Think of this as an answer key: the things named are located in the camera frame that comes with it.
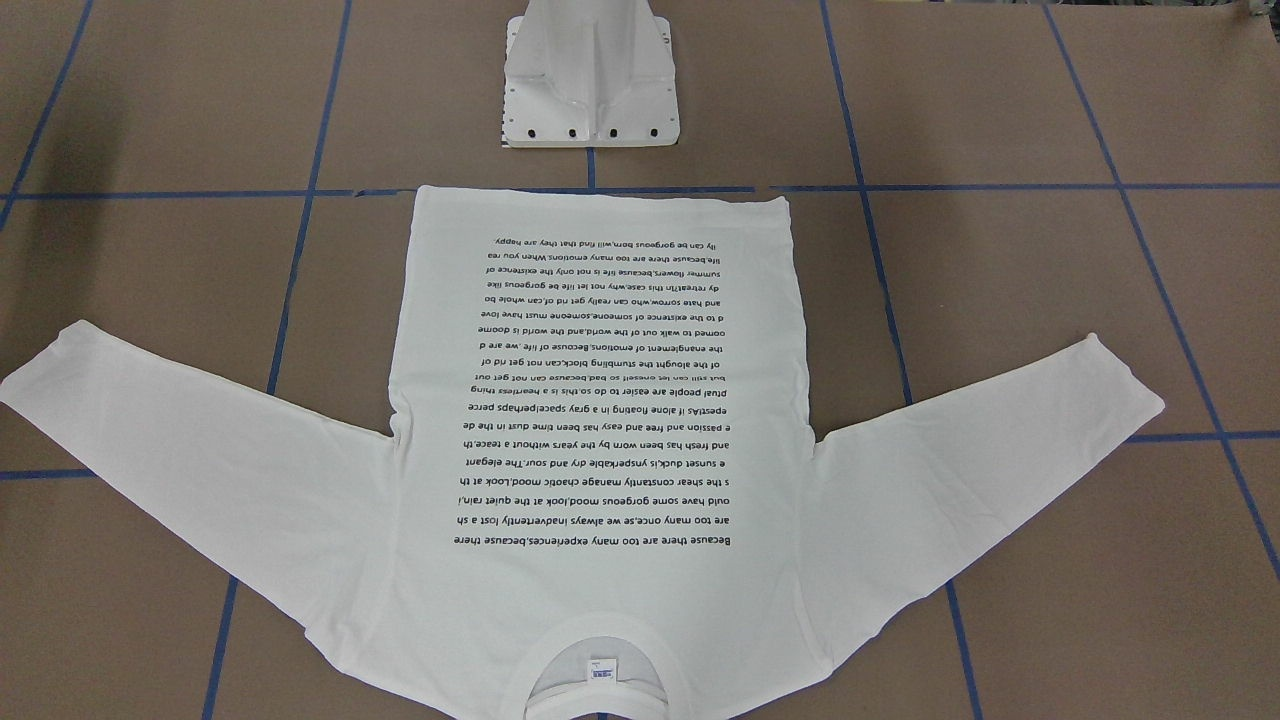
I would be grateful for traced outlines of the white long-sleeve printed shirt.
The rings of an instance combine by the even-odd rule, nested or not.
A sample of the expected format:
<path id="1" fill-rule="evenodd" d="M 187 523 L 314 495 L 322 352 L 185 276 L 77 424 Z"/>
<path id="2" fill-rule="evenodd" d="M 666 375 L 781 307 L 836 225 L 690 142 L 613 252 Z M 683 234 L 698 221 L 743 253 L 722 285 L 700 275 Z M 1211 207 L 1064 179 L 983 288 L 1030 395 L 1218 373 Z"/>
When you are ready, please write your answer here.
<path id="1" fill-rule="evenodd" d="M 390 434 L 77 322 L 3 401 L 463 719 L 727 719 L 826 679 L 1164 410 L 1094 334 L 809 425 L 788 205 L 425 186 Z"/>

